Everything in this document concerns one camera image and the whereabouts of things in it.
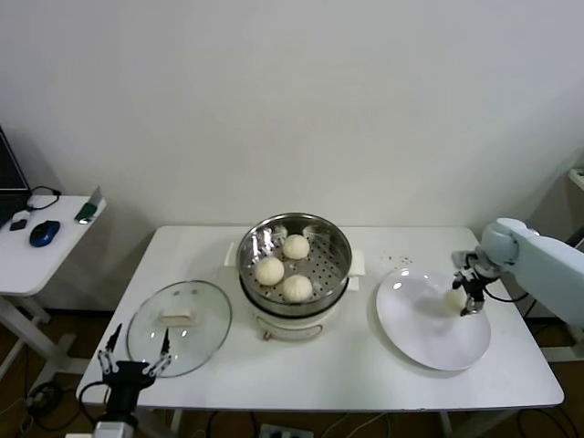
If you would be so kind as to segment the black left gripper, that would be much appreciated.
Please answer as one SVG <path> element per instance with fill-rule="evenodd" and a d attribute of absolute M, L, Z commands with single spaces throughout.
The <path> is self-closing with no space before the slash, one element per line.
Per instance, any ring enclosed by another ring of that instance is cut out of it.
<path fill-rule="evenodd" d="M 109 337 L 105 349 L 98 351 L 99 365 L 103 382 L 110 389 L 105 413 L 107 415 L 130 415 L 137 408 L 141 391 L 152 386 L 170 366 L 172 354 L 169 329 L 164 332 L 159 358 L 151 365 L 147 362 L 115 361 L 114 350 L 120 336 L 119 324 Z"/>

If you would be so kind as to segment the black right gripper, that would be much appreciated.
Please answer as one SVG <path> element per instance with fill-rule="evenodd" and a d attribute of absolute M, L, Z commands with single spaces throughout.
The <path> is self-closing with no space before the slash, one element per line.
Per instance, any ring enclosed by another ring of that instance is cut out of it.
<path fill-rule="evenodd" d="M 463 309 L 460 311 L 460 316 L 465 317 L 475 315 L 483 310 L 485 291 L 489 284 L 489 278 L 476 273 L 472 268 L 465 269 L 463 274 L 460 271 L 454 273 L 452 289 L 457 290 L 464 287 L 464 291 L 469 296 Z"/>

